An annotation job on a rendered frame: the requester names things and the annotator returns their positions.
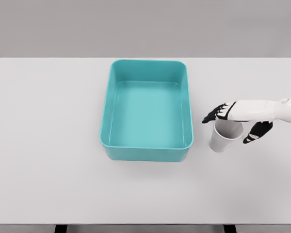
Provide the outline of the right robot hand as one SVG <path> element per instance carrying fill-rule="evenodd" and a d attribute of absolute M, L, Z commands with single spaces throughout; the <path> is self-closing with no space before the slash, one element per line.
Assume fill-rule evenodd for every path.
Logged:
<path fill-rule="evenodd" d="M 216 120 L 235 122 L 255 122 L 243 143 L 248 144 L 263 137 L 273 128 L 275 101 L 272 100 L 238 100 L 223 103 L 214 108 L 204 119 L 203 124 Z"/>

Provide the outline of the white paper cup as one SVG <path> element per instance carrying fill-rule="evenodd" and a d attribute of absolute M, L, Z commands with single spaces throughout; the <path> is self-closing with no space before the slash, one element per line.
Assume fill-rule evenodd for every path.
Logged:
<path fill-rule="evenodd" d="M 223 152 L 242 135 L 243 124 L 241 122 L 216 120 L 213 122 L 209 146 L 214 152 Z"/>

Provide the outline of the teal plastic basket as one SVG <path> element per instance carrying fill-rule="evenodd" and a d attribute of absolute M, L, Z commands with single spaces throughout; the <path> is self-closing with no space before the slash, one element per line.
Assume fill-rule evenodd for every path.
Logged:
<path fill-rule="evenodd" d="M 183 161 L 194 142 L 186 65 L 173 60 L 114 61 L 99 140 L 112 160 Z"/>

